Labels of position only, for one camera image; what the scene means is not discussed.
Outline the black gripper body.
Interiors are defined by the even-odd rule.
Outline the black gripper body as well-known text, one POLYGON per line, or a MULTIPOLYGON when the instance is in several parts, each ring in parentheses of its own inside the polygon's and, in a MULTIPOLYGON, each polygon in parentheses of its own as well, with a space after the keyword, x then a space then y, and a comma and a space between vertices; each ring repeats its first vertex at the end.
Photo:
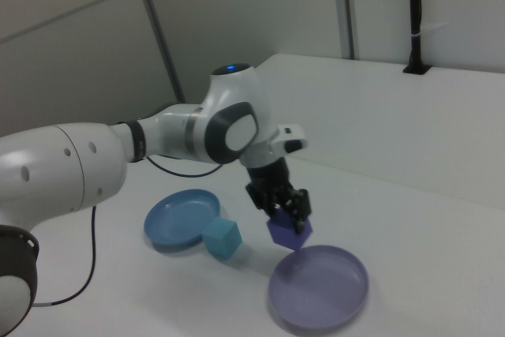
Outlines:
POLYGON ((267 211, 267 193, 279 191, 283 194, 282 208, 286 207, 289 182, 289 169, 284 158, 277 159, 263 167, 248 168, 250 183, 245 187, 257 209, 267 211))

